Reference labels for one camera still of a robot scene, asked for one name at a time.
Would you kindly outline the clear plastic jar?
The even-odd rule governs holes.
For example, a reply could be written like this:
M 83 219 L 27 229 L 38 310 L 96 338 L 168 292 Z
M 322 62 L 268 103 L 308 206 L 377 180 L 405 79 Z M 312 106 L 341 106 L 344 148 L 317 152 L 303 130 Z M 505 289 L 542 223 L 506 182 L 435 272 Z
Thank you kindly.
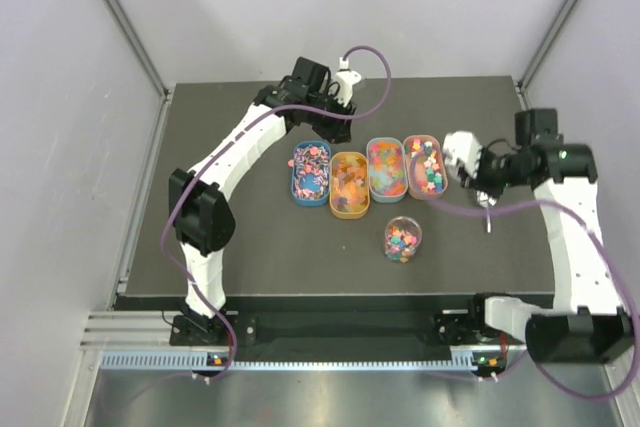
M 407 216 L 392 218 L 384 231 L 384 253 L 394 262 L 410 261 L 422 240 L 422 229 L 418 222 Z

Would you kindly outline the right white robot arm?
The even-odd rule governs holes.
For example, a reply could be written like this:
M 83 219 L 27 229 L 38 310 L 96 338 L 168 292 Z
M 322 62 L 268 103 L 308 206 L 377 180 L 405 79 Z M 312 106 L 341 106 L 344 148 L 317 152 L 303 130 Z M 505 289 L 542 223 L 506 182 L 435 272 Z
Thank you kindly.
M 565 141 L 554 109 L 516 114 L 514 152 L 498 155 L 475 137 L 459 152 L 465 185 L 491 194 L 532 190 L 542 212 L 554 275 L 549 308 L 491 296 L 467 317 L 469 335 L 487 343 L 501 332 L 524 342 L 539 364 L 607 364 L 634 343 L 630 312 L 595 246 L 598 171 L 591 148 Z

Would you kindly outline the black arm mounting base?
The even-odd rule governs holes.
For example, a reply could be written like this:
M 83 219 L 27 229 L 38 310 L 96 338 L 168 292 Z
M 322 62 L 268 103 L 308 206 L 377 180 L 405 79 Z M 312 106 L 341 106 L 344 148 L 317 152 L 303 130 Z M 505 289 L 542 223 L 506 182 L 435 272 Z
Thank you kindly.
M 280 339 L 409 338 L 428 345 L 522 346 L 504 333 L 481 334 L 466 324 L 466 314 L 438 312 L 239 312 L 228 317 L 241 347 Z

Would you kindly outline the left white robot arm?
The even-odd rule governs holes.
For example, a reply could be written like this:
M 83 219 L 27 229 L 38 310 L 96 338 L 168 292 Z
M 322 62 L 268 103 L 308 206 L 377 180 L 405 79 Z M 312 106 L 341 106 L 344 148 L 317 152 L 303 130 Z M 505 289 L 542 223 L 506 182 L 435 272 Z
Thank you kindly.
M 169 208 L 188 272 L 183 309 L 192 331 L 205 343 L 226 334 L 216 313 L 226 302 L 223 254 L 236 228 L 229 205 L 234 189 L 256 161 L 292 128 L 307 124 L 328 143 L 350 140 L 353 90 L 362 77 L 347 58 L 330 69 L 297 59 L 292 73 L 263 87 L 239 124 L 206 158 L 169 178 Z

